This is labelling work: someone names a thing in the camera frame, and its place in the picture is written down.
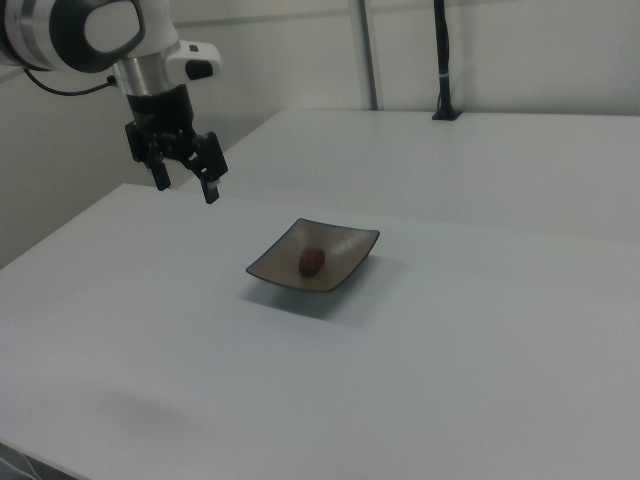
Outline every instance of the white robot link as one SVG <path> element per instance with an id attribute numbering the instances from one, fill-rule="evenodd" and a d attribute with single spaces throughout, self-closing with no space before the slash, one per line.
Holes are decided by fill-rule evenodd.
<path id="1" fill-rule="evenodd" d="M 126 133 L 134 160 L 159 190 L 171 185 L 164 159 L 177 160 L 200 179 L 207 203 L 217 200 L 227 164 L 216 135 L 193 130 L 186 84 L 218 74 L 220 54 L 180 40 L 169 0 L 0 0 L 0 15 L 0 63 L 34 80 L 32 70 L 111 68 L 133 112 Z"/>

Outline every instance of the white table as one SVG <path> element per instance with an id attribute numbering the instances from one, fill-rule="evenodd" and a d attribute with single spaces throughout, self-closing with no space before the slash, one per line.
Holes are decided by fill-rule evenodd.
<path id="1" fill-rule="evenodd" d="M 0 271 L 0 437 L 92 480 L 638 478 L 640 244 L 258 200 L 124 186 Z M 333 294 L 244 272 L 301 216 L 382 232 Z"/>
<path id="2" fill-rule="evenodd" d="M 227 160 L 223 195 L 640 242 L 635 117 L 285 111 Z"/>

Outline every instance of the black cable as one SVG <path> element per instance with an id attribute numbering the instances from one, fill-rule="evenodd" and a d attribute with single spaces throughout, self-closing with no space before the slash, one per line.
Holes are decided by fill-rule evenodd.
<path id="1" fill-rule="evenodd" d="M 100 90 L 103 90 L 107 87 L 112 87 L 112 86 L 116 86 L 117 82 L 115 77 L 113 76 L 109 76 L 107 78 L 107 83 L 103 83 L 102 85 L 98 85 L 97 87 L 93 87 L 93 88 L 89 88 L 88 90 L 80 90 L 78 92 L 62 92 L 60 90 L 55 90 L 51 87 L 47 87 L 44 83 L 42 83 L 40 80 L 38 80 L 36 77 L 33 76 L 33 74 L 29 71 L 28 68 L 23 69 L 24 73 L 27 74 L 27 77 L 29 77 L 29 79 L 35 83 L 37 86 L 39 86 L 41 89 L 49 92 L 49 93 L 53 93 L 54 95 L 60 95 L 62 97 L 79 97 L 81 95 L 88 95 L 90 93 L 94 93 L 94 92 L 98 92 Z"/>

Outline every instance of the square plate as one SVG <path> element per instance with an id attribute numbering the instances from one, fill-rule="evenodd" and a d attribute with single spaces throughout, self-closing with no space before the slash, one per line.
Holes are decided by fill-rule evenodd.
<path id="1" fill-rule="evenodd" d="M 378 241 L 377 230 L 360 230 L 300 218 L 247 273 L 265 282 L 309 292 L 331 292 L 357 270 Z M 311 278 L 298 270 L 305 248 L 321 248 L 325 263 Z"/>

